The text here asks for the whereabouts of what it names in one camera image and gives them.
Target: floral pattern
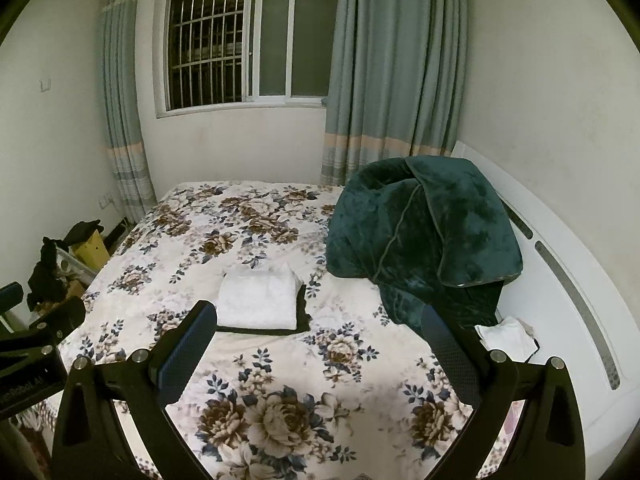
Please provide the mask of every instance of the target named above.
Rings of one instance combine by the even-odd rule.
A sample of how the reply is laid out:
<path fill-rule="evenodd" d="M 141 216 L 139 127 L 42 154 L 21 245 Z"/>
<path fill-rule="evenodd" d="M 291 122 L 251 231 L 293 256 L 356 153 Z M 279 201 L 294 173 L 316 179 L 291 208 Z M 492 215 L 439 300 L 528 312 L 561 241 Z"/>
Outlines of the floral pattern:
<path fill-rule="evenodd" d="M 66 365 L 79 355 L 101 364 L 151 348 L 198 300 L 214 300 L 232 266 L 286 261 L 306 281 L 311 330 L 217 333 L 167 407 L 177 430 L 216 480 L 422 480 L 471 409 L 427 343 L 390 322 L 376 286 L 326 272 L 339 195 L 338 187 L 261 182 L 176 187 L 87 290 L 86 320 L 60 345 Z M 51 397 L 45 411 L 57 413 L 59 402 Z M 116 405 L 129 419 L 126 403 Z M 499 464 L 514 420 L 481 475 Z M 157 475 L 137 442 L 130 440 L 138 463 Z"/>

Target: white cloth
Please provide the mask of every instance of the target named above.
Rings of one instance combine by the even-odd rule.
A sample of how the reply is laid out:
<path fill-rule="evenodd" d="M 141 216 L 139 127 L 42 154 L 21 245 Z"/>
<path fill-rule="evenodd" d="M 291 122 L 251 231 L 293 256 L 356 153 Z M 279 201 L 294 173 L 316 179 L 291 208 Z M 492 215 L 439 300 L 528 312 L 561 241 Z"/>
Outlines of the white cloth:
<path fill-rule="evenodd" d="M 507 316 L 495 326 L 476 325 L 476 332 L 487 350 L 502 350 L 512 361 L 525 362 L 538 347 L 520 320 Z"/>
<path fill-rule="evenodd" d="M 289 264 L 267 269 L 232 268 L 215 302 L 218 324 L 233 328 L 293 330 L 302 282 Z"/>

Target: green blanket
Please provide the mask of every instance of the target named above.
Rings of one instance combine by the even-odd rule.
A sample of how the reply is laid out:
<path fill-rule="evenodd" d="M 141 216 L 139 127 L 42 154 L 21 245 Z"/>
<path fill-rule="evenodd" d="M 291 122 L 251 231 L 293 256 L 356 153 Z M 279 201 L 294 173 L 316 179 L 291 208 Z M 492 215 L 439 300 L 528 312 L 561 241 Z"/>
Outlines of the green blanket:
<path fill-rule="evenodd" d="M 388 316 L 421 334 L 424 304 L 464 328 L 496 324 L 522 256 L 495 190 L 468 160 L 390 158 L 345 186 L 329 224 L 327 269 L 369 278 Z"/>

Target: blue-green curtain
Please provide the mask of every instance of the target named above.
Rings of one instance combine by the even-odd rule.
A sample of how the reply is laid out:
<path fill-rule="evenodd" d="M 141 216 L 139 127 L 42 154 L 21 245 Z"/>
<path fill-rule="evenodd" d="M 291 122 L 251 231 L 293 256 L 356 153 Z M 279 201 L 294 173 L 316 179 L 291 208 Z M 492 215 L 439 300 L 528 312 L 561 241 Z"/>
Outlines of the blue-green curtain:
<path fill-rule="evenodd" d="M 338 0 L 323 184 L 382 158 L 450 154 L 466 26 L 466 0 Z"/>
<path fill-rule="evenodd" d="M 138 116 L 135 75 L 138 0 L 104 0 L 100 14 L 100 88 L 106 108 L 111 170 L 129 220 L 138 222 L 156 204 Z"/>

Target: window frame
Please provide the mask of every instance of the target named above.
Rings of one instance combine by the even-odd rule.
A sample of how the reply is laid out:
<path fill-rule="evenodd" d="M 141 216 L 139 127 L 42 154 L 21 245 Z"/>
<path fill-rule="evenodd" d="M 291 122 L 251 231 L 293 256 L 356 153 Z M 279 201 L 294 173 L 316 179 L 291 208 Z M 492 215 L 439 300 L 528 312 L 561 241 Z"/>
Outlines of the window frame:
<path fill-rule="evenodd" d="M 262 19 L 262 0 L 255 0 L 255 9 L 252 9 L 252 0 L 244 0 L 243 24 L 250 23 L 246 33 L 242 33 L 242 102 L 212 104 L 187 108 L 170 109 L 169 102 L 169 63 L 168 63 L 168 32 L 169 32 L 169 6 L 170 0 L 155 0 L 153 18 L 153 86 L 154 101 L 156 104 L 156 117 L 170 117 L 213 110 L 225 110 L 230 108 L 260 108 L 260 107 L 323 107 L 322 97 L 292 97 L 292 58 L 293 58 L 293 31 L 295 18 L 295 2 L 289 0 L 289 15 L 287 28 L 287 64 L 285 95 L 261 96 L 260 89 L 260 29 Z M 249 38 L 253 29 L 253 59 L 249 60 Z M 248 94 L 248 63 L 252 63 L 252 95 Z"/>

